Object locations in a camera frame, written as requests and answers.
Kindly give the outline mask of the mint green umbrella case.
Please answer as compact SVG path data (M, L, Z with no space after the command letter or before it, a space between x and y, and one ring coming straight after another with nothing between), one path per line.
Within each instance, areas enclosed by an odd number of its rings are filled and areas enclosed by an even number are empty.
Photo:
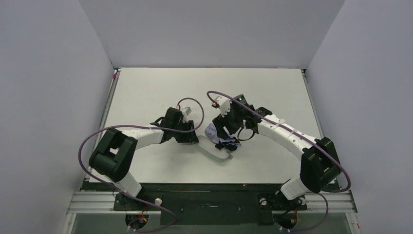
M217 149L211 139L206 136L198 136L198 142L192 144L200 153L219 163L232 160L233 155L224 149Z

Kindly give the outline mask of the lavender folding umbrella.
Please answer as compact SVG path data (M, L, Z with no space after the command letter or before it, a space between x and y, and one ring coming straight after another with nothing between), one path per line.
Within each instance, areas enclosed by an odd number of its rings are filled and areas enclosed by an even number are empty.
M226 130L224 130L223 136L218 136L218 130L213 123L210 123L205 128L204 133L219 150L224 149L229 152L234 152L241 146L241 142L234 135L228 135Z

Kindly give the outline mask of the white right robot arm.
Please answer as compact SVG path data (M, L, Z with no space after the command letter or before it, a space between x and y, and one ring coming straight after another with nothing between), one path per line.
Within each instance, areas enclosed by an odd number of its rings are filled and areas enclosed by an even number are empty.
M337 166L338 156L330 139L317 139L282 122L264 107L251 113L236 103L229 103L220 109L220 114L213 119L218 136L224 139L236 133L243 126L255 134L267 137L286 148L300 161L300 174L285 182L281 194L286 200L293 200L307 192L319 193L340 173Z

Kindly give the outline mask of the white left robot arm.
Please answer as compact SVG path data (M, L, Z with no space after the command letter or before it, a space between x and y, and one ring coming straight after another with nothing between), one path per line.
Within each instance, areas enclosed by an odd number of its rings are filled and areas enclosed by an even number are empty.
M175 139L178 143L197 143L194 122L189 120L189 107L168 108L165 116L158 118L146 129L108 129L89 159L89 166L105 176L122 192L136 197L142 185L130 173L135 151L143 147L162 144Z

